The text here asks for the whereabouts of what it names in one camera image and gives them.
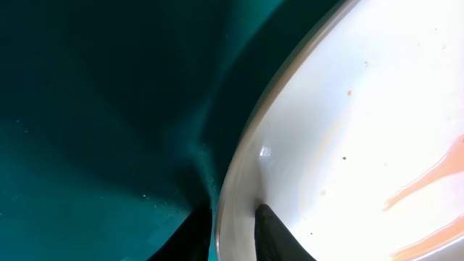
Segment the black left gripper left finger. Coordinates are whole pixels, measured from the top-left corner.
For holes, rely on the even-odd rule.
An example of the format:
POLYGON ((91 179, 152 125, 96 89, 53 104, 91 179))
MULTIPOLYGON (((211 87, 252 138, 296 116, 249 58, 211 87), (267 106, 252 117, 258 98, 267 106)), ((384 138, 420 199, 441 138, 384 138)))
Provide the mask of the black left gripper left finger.
POLYGON ((212 209, 198 206, 147 261, 208 261, 212 209))

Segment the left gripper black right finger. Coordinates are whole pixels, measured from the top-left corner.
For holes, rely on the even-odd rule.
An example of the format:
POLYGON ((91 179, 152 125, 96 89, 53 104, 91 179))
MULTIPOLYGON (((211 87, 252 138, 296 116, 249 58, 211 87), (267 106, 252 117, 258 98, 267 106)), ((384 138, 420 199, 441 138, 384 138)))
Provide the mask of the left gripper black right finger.
POLYGON ((267 204, 260 204, 254 216, 257 261, 315 261, 267 204))

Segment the white plate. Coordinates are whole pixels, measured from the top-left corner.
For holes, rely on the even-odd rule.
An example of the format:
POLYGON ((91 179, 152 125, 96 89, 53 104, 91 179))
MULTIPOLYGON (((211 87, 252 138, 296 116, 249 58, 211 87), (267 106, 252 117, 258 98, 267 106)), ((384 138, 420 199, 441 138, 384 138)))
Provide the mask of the white plate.
POLYGON ((317 260, 463 258, 463 0, 330 9, 244 129, 218 260, 255 259, 260 204, 317 260))

